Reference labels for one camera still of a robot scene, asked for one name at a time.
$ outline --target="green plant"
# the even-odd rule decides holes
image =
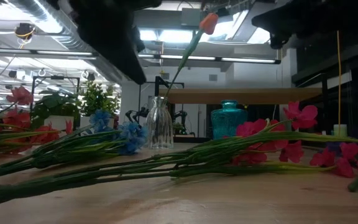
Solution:
[[[79,104],[83,116],[91,116],[98,109],[113,115],[119,109],[119,96],[110,98],[113,93],[112,86],[108,86],[106,91],[103,92],[101,83],[97,84],[93,83],[93,81],[87,81],[85,85],[87,90],[82,91],[80,94],[85,102]]]
[[[41,91],[40,94],[47,94],[35,103],[31,112],[32,128],[39,128],[44,125],[44,120],[51,115],[72,116],[74,123],[78,123],[80,111],[76,105],[76,95],[60,93],[57,91]]]

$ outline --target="teal glass vase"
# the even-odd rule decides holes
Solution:
[[[247,121],[247,111],[237,109],[236,100],[223,100],[223,108],[211,113],[214,139],[236,135],[237,126]]]

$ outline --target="table surface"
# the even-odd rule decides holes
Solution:
[[[176,144],[175,149],[191,147]],[[313,155],[306,151],[302,162]],[[141,159],[120,157],[98,164]],[[0,164],[13,158],[0,158]],[[0,177],[14,184],[82,166],[27,170]],[[201,175],[128,180],[61,190],[0,204],[0,223],[358,223],[358,193],[350,179],[328,173],[242,177]]]

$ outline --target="wooden shelf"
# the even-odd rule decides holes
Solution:
[[[166,92],[160,89],[160,96]],[[243,105],[283,105],[320,94],[321,88],[175,89],[170,91],[168,100],[177,104],[220,104],[222,100],[237,100]]]

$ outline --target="metal duct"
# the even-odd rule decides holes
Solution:
[[[32,16],[32,22],[44,32],[49,29],[60,30],[59,34],[65,36],[52,37],[68,50],[77,52],[94,52],[87,43],[81,40],[77,34],[77,27],[71,19],[63,12],[55,10],[44,0],[6,0],[8,4],[20,9],[22,12]],[[97,60],[87,61],[94,65],[105,75],[109,81],[120,83],[122,75],[105,58],[99,56]]]

